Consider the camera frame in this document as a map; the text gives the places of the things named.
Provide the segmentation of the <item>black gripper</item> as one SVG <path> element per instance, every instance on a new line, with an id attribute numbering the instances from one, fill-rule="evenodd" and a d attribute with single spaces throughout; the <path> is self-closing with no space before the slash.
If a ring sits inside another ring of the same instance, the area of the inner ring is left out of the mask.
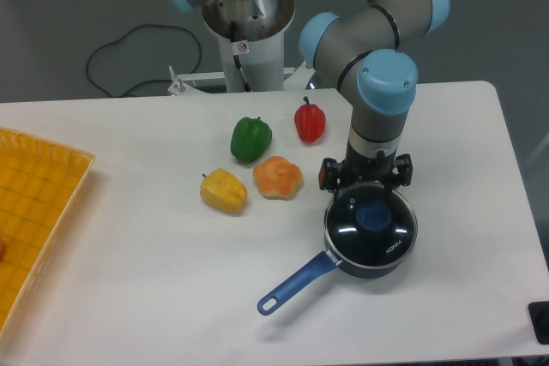
<path id="1" fill-rule="evenodd" d="M 354 183 L 381 182 L 383 198 L 389 198 L 396 189 L 407 187 L 412 182 L 413 162 L 409 153 L 395 156 L 391 153 L 375 154 L 373 158 L 363 156 L 352 146 L 347 146 L 344 160 L 324 158 L 319 171 L 319 189 L 328 191 L 334 199 Z"/>

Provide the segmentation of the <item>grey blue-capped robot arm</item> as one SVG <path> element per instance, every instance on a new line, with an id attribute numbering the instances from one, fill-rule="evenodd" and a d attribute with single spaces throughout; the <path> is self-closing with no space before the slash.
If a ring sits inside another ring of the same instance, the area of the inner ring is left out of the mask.
<path id="1" fill-rule="evenodd" d="M 284 33 L 294 0 L 170 0 L 181 12 L 200 9 L 220 47 L 228 92 L 282 88 Z M 411 182 L 413 167 L 397 147 L 413 103 L 418 70 L 400 46 L 431 33 L 449 15 L 449 0 L 366 0 L 351 20 L 311 18 L 299 50 L 353 109 L 342 161 L 325 159 L 319 187 L 334 195 L 362 182 L 388 191 Z"/>

